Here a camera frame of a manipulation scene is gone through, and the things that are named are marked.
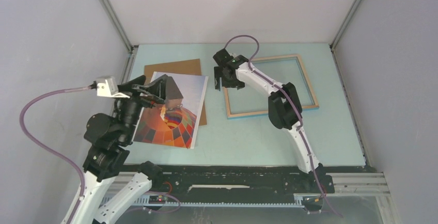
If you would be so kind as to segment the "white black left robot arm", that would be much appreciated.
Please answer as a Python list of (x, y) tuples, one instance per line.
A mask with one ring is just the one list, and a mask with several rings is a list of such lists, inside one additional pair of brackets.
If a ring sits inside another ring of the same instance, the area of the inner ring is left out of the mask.
[(170, 77), (163, 75), (146, 83), (141, 75), (118, 85), (114, 77), (103, 76), (90, 85), (97, 96), (115, 100), (115, 113), (94, 114), (87, 122), (84, 139), (91, 147), (76, 194), (79, 201), (71, 204), (63, 223), (115, 223), (136, 198), (161, 189), (163, 171), (147, 161), (138, 165), (133, 178), (108, 203), (101, 204), (130, 154), (125, 148), (133, 143), (141, 111), (165, 103), (169, 82)]

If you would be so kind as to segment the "hot air balloon photo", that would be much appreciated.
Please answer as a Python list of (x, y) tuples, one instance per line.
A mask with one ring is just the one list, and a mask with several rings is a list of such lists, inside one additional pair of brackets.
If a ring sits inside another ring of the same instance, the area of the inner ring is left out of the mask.
[(183, 107), (183, 94), (174, 78), (167, 76), (165, 103), (142, 109), (133, 141), (193, 149), (199, 119)]

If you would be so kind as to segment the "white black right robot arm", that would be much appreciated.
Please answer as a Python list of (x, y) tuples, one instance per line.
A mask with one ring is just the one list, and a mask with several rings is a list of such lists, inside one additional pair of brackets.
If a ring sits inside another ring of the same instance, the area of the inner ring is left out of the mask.
[(300, 178), (301, 187), (307, 192), (319, 188), (320, 177), (325, 175), (325, 171), (307, 140), (302, 106), (295, 85), (276, 82), (259, 71), (246, 57), (233, 56), (226, 49), (216, 52), (213, 59), (217, 64), (214, 67), (215, 89), (251, 86), (267, 97), (270, 122), (291, 139), (296, 164), (304, 174)]

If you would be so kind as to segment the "wooden picture frame with glass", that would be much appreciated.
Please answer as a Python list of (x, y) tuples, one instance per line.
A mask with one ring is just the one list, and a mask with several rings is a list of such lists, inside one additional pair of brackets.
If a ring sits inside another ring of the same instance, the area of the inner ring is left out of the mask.
[(223, 88), (228, 119), (265, 116), (268, 114), (268, 96), (271, 91), (292, 83), (299, 96), (302, 110), (319, 109), (320, 104), (299, 54), (259, 57), (252, 60), (253, 68), (265, 74), (269, 81), (250, 74), (250, 81), (242, 89)]

